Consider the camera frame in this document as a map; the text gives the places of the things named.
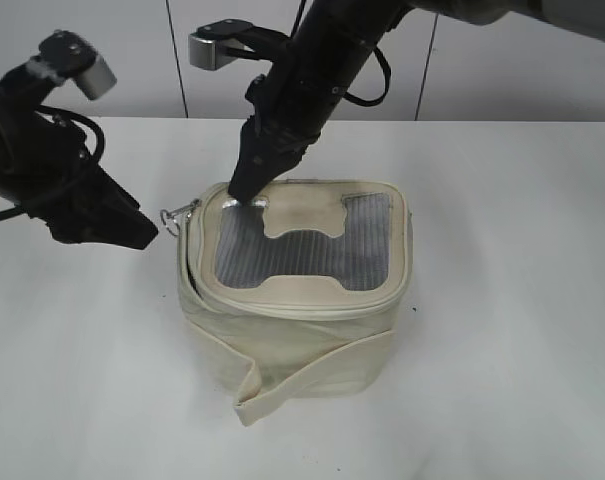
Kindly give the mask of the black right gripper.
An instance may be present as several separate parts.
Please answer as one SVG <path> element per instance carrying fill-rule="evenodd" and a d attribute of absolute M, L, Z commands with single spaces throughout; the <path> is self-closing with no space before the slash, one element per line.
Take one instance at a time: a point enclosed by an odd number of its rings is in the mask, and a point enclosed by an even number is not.
<path fill-rule="evenodd" d="M 322 74 L 295 74 L 282 83 L 261 74 L 250 83 L 246 99 L 254 112 L 241 129 L 231 197 L 252 200 L 298 166 L 332 113 L 331 90 L 332 81 Z"/>

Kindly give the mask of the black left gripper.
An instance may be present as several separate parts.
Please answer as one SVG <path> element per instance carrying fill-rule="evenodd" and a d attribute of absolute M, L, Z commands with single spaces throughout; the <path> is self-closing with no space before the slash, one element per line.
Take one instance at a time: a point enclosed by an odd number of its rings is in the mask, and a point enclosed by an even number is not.
<path fill-rule="evenodd" d="M 144 250 L 158 235 L 158 228 L 99 165 L 106 146 L 101 128 L 88 119 L 79 123 L 95 134 L 95 149 L 81 148 L 79 165 L 59 186 L 28 200 L 27 215 L 43 220 L 61 243 L 104 243 Z"/>

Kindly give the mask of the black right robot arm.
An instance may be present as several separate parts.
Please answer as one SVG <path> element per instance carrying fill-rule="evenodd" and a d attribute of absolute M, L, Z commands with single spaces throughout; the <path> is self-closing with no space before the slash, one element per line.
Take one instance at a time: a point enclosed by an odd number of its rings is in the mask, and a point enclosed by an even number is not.
<path fill-rule="evenodd" d="M 413 9 L 473 25 L 515 12 L 605 41 L 605 1 L 316 1 L 291 37 L 245 27 L 232 38 L 272 61 L 247 92 L 254 113 L 240 134 L 228 192 L 251 201 L 277 176 L 295 168 L 382 36 Z"/>

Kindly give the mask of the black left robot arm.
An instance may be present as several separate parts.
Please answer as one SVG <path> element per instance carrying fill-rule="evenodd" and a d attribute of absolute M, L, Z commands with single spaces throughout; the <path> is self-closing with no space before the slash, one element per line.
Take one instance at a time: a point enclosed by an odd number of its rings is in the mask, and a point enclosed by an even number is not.
<path fill-rule="evenodd" d="M 0 80 L 0 222 L 41 220 L 63 244 L 143 250 L 157 236 L 139 203 L 100 165 L 106 137 L 93 120 L 47 107 L 56 84 L 20 65 Z"/>

